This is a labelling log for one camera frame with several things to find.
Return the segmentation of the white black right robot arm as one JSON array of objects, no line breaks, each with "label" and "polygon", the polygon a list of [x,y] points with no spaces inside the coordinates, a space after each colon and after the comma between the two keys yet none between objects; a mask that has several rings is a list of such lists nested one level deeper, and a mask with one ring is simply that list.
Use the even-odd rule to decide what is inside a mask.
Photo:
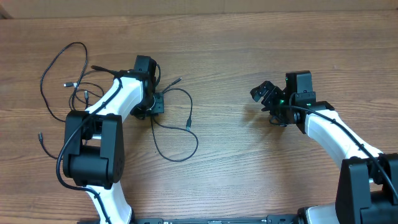
[{"label": "white black right robot arm", "polygon": [[335,202],[298,210],[289,223],[397,223],[397,154],[361,139],[329,103],[317,101],[311,83],[265,81],[250,94],[271,115],[271,124],[295,124],[340,168]]}]

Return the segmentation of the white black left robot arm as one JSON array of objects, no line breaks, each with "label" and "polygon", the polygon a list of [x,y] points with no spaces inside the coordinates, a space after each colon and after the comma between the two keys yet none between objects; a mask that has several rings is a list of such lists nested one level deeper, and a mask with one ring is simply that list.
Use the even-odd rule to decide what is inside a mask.
[{"label": "white black left robot arm", "polygon": [[134,223],[121,186],[124,172],[123,122],[145,118],[156,107],[158,67],[112,70],[113,85],[94,105],[68,113],[56,175],[66,188],[86,192],[99,223]]}]

